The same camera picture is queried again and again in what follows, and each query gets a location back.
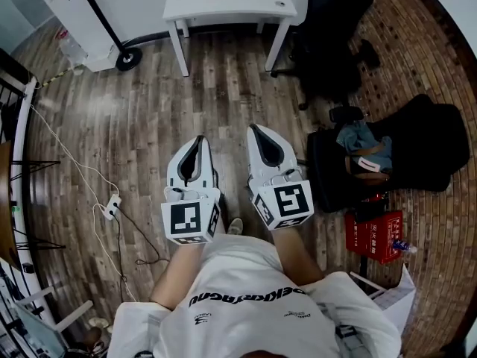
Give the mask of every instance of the white desk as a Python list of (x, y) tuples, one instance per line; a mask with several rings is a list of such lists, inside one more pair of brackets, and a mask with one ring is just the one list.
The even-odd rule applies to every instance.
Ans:
[[(189, 75), (189, 71), (187, 70), (186, 60), (179, 36), (177, 35), (176, 22), (183, 29), (184, 37), (189, 37), (187, 19), (219, 13), (255, 13), (264, 17), (278, 16), (281, 18), (274, 43), (271, 46), (265, 64), (265, 70), (267, 71), (270, 71), (274, 66), (290, 26), (291, 18), (297, 15), (291, 0), (167, 0), (162, 17), (167, 22), (172, 45), (180, 65), (180, 71), (184, 77)], [(263, 21), (260, 21), (257, 33), (261, 33), (262, 28)]]

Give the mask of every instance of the shoe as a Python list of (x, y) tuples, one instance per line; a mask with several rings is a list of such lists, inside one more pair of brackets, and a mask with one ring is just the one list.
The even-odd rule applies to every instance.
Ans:
[(241, 235), (244, 230), (244, 222), (240, 218), (235, 218), (229, 225), (227, 235)]

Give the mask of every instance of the power strip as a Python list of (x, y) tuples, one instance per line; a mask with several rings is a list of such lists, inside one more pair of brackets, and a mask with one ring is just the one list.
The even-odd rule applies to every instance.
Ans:
[(116, 214), (116, 211), (118, 210), (120, 204), (121, 198), (119, 197), (119, 195), (113, 194), (113, 196), (111, 196), (110, 202), (106, 206), (106, 209), (103, 211), (104, 217), (108, 220), (113, 220), (113, 215)]

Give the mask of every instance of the black office chair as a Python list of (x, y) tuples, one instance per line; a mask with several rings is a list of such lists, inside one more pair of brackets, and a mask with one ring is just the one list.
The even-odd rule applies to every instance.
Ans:
[(364, 61), (370, 69), (379, 66), (379, 57), (368, 41), (361, 41), (355, 55), (347, 45), (372, 3), (373, 0), (308, 0), (306, 18), (297, 28), (290, 55), (295, 67), (271, 72), (272, 77), (284, 74), (300, 79), (306, 96), (300, 110), (305, 110), (316, 95), (347, 106), (348, 94), (361, 86), (356, 64)]
[(392, 189), (444, 191), (451, 175), (470, 157), (458, 108), (434, 104), (430, 97), (420, 94), (388, 118), (367, 123), (376, 139), (389, 136), (392, 140), (391, 177), (370, 186), (347, 172), (346, 151), (336, 142), (342, 125), (308, 135), (308, 177), (313, 199), (327, 213), (353, 207), (377, 192)]

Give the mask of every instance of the strap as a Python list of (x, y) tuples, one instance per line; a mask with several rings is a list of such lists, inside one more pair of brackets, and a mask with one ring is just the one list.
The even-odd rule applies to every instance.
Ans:
[(365, 157), (366, 155), (372, 155), (384, 149), (385, 149), (385, 144), (383, 142), (380, 142), (378, 145), (372, 148), (363, 148), (361, 150), (356, 150), (352, 152), (350, 155), (353, 157)]
[(344, 157), (344, 165), (348, 174), (354, 176), (355, 178), (361, 179), (368, 186), (376, 186), (378, 184), (384, 183), (389, 180), (390, 176), (383, 172), (362, 172), (359, 174), (351, 173), (351, 157), (347, 155)]

